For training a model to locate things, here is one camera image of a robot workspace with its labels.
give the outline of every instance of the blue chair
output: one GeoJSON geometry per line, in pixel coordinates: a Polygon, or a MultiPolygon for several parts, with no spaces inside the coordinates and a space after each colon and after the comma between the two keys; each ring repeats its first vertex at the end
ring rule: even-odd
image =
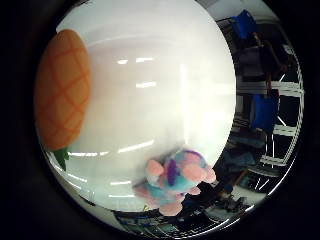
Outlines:
{"type": "Polygon", "coordinates": [[[250,113],[250,127],[260,128],[266,133],[272,133],[278,116],[279,98],[276,96],[264,97],[254,94],[250,113]]]}
{"type": "Polygon", "coordinates": [[[231,17],[231,26],[240,39],[248,39],[251,34],[258,32],[258,26],[251,14],[243,10],[238,16],[231,17]]]}

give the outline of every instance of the orange pineapple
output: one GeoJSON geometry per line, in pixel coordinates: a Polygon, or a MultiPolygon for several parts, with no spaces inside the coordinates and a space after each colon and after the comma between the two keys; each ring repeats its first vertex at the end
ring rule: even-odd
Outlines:
{"type": "Polygon", "coordinates": [[[78,34],[59,32],[41,58],[35,85],[35,119],[45,147],[70,145],[80,134],[90,97],[89,56],[78,34]]]}

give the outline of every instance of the pink fur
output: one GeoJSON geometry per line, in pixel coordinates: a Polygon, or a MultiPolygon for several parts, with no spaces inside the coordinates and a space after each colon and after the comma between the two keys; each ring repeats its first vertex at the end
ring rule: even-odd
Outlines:
{"type": "Polygon", "coordinates": [[[147,172],[153,176],[160,176],[164,171],[163,166],[155,160],[150,160],[147,166],[147,172]]]}
{"type": "Polygon", "coordinates": [[[189,164],[199,164],[200,163],[200,158],[195,155],[195,154],[191,154],[191,153],[186,153],[185,154],[186,159],[182,162],[181,164],[181,168],[184,168],[185,166],[189,165],[189,164]]]}
{"type": "Polygon", "coordinates": [[[213,183],[216,180],[216,174],[214,170],[210,167],[207,166],[207,177],[203,180],[206,183],[213,183]]]}
{"type": "Polygon", "coordinates": [[[145,188],[142,188],[142,187],[137,187],[137,188],[135,189],[135,193],[136,193],[137,195],[141,196],[141,197],[146,198],[146,199],[151,198],[151,195],[150,195],[150,193],[148,192],[148,190],[145,189],[145,188]]]}
{"type": "Polygon", "coordinates": [[[189,164],[183,168],[182,175],[193,182],[201,182],[206,178],[207,173],[198,165],[189,164]]]}
{"type": "Polygon", "coordinates": [[[183,202],[183,200],[184,200],[185,198],[186,198],[185,196],[181,196],[180,194],[177,194],[177,195],[176,195],[176,201],[177,201],[177,202],[183,202]]]}
{"type": "Polygon", "coordinates": [[[198,187],[193,187],[188,192],[191,195],[199,195],[201,193],[201,190],[198,187]]]}

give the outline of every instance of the stuffed animal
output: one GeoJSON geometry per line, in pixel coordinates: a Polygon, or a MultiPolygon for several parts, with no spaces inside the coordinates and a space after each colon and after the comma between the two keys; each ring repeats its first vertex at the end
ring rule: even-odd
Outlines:
{"type": "Polygon", "coordinates": [[[137,197],[165,216],[175,216],[182,210],[181,202],[187,193],[200,194],[197,185],[212,183],[216,176],[212,167],[195,151],[179,150],[167,157],[164,164],[149,160],[146,181],[133,187],[137,197]]]}

